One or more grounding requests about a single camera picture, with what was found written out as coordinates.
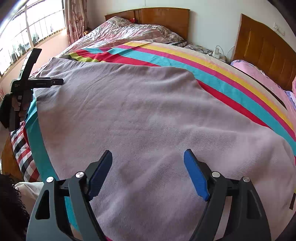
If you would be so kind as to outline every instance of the red and white checkered fabric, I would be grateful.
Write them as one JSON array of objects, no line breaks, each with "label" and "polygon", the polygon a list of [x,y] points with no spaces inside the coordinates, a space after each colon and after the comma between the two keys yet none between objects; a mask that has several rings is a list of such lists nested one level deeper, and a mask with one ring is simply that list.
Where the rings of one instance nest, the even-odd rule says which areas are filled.
[{"label": "red and white checkered fabric", "polygon": [[26,129],[23,121],[20,128],[10,133],[12,149],[25,182],[40,182],[41,177],[33,160],[31,149],[28,145]]}]

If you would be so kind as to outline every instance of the wooden bed frame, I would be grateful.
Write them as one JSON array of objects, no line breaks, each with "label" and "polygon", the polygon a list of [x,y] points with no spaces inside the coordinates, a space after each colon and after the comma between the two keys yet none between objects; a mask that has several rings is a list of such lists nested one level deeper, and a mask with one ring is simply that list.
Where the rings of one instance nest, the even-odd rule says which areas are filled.
[{"label": "wooden bed frame", "polygon": [[158,24],[187,40],[190,9],[175,7],[148,7],[105,15],[106,21],[114,16],[136,19],[139,24]]},{"label": "wooden bed frame", "polygon": [[261,69],[284,90],[296,76],[295,51],[271,28],[241,14],[232,60],[243,59]]}]

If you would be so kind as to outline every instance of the curly hair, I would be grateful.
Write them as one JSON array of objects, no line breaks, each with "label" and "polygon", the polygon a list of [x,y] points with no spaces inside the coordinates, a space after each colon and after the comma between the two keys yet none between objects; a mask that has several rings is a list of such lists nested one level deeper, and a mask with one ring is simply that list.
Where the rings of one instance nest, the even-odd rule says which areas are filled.
[{"label": "curly hair", "polygon": [[[22,203],[21,194],[15,189],[15,183],[12,178],[0,174],[0,212],[4,219],[13,228],[21,240],[26,239],[26,231],[30,216]],[[9,237],[8,230],[4,230],[4,236]]]}]

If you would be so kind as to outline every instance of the hand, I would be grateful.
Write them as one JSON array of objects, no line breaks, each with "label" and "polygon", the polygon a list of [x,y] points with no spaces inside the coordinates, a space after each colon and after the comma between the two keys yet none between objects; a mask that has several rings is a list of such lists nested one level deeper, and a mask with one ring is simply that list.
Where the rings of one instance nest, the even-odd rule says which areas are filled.
[{"label": "hand", "polygon": [[[23,101],[22,101],[22,108],[19,112],[20,121],[23,121],[27,117],[28,110],[30,108],[31,102],[33,100],[33,91],[32,90],[26,90],[24,91],[23,95]],[[11,105],[16,110],[19,109],[19,103],[17,101],[17,97],[13,96],[11,100]]]}]

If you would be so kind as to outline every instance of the pink pillow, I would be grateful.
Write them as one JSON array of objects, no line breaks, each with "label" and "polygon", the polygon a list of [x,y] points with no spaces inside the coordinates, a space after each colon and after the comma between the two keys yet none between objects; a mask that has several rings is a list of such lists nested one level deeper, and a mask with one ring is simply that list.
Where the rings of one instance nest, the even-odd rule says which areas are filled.
[{"label": "pink pillow", "polygon": [[294,95],[296,95],[296,76],[295,76],[295,79],[292,82],[292,91],[293,91]]},{"label": "pink pillow", "polygon": [[[288,117],[291,120],[293,127],[296,131],[296,111],[292,103],[290,102],[286,92],[275,82],[273,82],[268,76],[266,76],[261,70],[259,70],[254,65],[248,63],[247,61],[234,60],[230,65],[253,77],[255,80],[267,87],[272,93],[274,93],[286,106],[286,109],[288,111]],[[296,77],[292,83],[292,90],[293,93],[296,93]]]}]

